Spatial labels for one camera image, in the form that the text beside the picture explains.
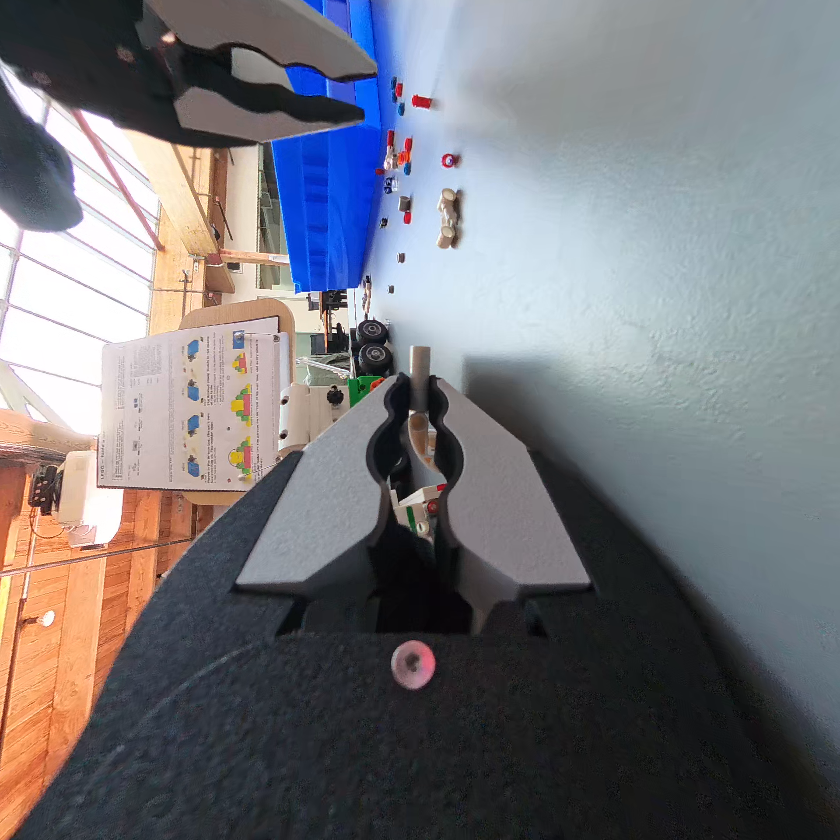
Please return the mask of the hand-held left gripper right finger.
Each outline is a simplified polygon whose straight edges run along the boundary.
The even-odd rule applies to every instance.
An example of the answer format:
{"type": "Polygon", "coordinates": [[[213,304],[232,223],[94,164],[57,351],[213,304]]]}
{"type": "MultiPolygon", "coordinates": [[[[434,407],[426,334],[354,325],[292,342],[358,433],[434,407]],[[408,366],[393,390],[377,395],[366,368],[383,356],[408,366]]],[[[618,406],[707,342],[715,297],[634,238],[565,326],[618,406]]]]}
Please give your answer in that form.
{"type": "Polygon", "coordinates": [[[476,610],[585,592],[592,579],[526,445],[441,377],[430,378],[444,567],[476,610]]]}

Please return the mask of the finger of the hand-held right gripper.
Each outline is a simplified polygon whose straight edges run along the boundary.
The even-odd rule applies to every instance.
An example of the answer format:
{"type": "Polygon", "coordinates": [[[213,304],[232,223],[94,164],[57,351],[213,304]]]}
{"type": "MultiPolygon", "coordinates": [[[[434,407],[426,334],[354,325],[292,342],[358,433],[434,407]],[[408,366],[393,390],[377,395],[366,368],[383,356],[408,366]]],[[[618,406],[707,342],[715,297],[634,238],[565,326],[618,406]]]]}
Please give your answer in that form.
{"type": "Polygon", "coordinates": [[[214,72],[186,83],[174,99],[186,130],[264,143],[343,129],[365,121],[364,110],[323,95],[303,95],[278,83],[252,82],[214,72]]]}
{"type": "Polygon", "coordinates": [[[149,1],[143,10],[186,46],[242,48],[279,67],[306,67],[332,81],[377,75],[377,65],[339,26],[302,1],[149,1]]]}

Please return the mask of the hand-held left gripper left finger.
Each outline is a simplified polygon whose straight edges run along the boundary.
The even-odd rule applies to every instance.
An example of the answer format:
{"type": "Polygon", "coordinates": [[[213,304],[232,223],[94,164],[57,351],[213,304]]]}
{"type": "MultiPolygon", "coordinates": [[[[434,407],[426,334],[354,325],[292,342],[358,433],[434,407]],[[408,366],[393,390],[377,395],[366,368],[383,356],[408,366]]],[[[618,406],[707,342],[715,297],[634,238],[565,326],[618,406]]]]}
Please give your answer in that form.
{"type": "Polygon", "coordinates": [[[301,453],[236,580],[247,592],[368,592],[392,512],[411,385],[387,378],[301,453]]]}

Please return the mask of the grey lego axle piece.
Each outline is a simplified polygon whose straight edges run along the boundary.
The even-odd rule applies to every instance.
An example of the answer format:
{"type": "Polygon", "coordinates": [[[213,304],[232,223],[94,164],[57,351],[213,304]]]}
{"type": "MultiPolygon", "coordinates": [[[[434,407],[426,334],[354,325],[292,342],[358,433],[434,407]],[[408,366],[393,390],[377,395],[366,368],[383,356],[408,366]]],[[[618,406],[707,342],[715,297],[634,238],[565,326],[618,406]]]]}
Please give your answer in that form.
{"type": "Polygon", "coordinates": [[[437,431],[429,420],[428,412],[431,349],[427,346],[414,345],[409,354],[411,388],[406,424],[408,440],[419,460],[438,473],[440,470],[435,461],[437,431]]]}

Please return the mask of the person's right forearm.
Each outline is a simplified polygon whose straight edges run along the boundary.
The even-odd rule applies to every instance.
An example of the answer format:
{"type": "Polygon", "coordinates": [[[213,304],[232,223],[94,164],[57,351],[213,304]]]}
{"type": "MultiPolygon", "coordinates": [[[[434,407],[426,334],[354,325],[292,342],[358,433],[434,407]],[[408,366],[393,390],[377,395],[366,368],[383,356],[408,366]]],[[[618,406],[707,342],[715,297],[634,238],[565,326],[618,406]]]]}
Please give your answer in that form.
{"type": "Polygon", "coordinates": [[[61,233],[83,219],[66,150],[1,83],[1,208],[17,226],[61,233]]]}

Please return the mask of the white green lego truck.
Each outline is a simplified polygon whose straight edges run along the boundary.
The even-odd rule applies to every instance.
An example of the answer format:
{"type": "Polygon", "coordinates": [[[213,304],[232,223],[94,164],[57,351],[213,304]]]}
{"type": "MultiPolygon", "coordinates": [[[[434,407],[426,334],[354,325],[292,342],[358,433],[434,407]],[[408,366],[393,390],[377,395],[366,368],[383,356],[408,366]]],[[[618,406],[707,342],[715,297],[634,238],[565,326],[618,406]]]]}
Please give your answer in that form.
{"type": "Polygon", "coordinates": [[[280,393],[279,459],[302,451],[394,372],[386,323],[367,318],[336,336],[337,350],[296,360],[297,380],[280,393]]]}

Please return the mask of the scattered small lego pieces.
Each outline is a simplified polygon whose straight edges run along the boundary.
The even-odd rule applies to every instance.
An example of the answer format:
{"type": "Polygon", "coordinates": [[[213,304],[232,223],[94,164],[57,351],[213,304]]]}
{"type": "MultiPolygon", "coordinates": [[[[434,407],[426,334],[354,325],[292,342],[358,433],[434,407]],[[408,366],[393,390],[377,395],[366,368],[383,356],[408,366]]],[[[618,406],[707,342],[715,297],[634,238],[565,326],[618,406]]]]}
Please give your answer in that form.
{"type": "MultiPolygon", "coordinates": [[[[404,116],[406,110],[406,99],[404,95],[404,81],[399,76],[392,76],[390,80],[390,96],[392,104],[396,107],[398,116],[404,116]]],[[[417,94],[411,96],[411,106],[414,109],[430,110],[434,100],[422,97],[417,94]]],[[[398,143],[399,138],[394,129],[387,130],[385,134],[385,156],[382,167],[375,170],[377,176],[382,178],[382,193],[384,197],[396,196],[397,204],[395,215],[402,219],[404,225],[409,225],[413,220],[413,199],[399,191],[401,183],[398,175],[407,178],[413,169],[413,137],[406,136],[402,144],[398,143]]],[[[384,213],[377,221],[376,231],[386,230],[390,223],[390,214],[384,213]]],[[[363,283],[363,308],[365,314],[369,312],[372,300],[372,280],[369,277],[363,283]]]]}

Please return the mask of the white lego connector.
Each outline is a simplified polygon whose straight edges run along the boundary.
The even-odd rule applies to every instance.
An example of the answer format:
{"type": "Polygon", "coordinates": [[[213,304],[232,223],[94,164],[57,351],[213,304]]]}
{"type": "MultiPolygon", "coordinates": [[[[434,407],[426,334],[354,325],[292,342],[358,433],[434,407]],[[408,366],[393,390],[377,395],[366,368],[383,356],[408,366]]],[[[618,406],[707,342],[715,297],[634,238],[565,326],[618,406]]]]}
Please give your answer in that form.
{"type": "Polygon", "coordinates": [[[439,249],[451,249],[460,239],[460,194],[446,187],[438,199],[437,210],[440,215],[440,229],[437,237],[439,249]]]}

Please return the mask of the blue plastic bin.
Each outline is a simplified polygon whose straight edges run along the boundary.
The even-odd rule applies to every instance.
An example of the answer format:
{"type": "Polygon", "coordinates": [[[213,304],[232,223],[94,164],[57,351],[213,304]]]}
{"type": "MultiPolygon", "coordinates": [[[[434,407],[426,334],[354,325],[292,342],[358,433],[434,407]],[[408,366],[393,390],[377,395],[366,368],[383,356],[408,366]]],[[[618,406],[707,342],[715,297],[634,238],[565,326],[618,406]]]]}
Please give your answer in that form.
{"type": "Polygon", "coordinates": [[[346,290],[363,276],[383,129],[376,79],[329,80],[287,71],[294,92],[356,105],[364,120],[343,129],[272,141],[280,211],[296,292],[346,290]]]}

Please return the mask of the document holder stand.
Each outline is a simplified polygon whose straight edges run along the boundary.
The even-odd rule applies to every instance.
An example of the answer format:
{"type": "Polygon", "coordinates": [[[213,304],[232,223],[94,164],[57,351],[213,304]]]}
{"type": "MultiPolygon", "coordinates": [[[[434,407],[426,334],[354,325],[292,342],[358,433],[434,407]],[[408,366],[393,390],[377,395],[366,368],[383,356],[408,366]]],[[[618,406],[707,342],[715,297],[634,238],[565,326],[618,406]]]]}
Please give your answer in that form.
{"type": "Polygon", "coordinates": [[[194,310],[176,331],[105,345],[98,486],[234,505],[278,461],[295,338],[288,306],[256,299],[194,310]]]}

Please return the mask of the white wall device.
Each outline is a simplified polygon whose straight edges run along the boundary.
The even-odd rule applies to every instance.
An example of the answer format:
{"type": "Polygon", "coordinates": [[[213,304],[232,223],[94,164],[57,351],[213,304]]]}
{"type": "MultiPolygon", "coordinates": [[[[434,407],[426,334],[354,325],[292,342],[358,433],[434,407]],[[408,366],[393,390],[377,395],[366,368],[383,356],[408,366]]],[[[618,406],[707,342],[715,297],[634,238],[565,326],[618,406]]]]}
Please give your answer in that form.
{"type": "Polygon", "coordinates": [[[69,452],[60,465],[40,465],[31,479],[28,504],[53,518],[74,550],[110,543],[123,514],[123,491],[98,486],[97,454],[69,452]]]}

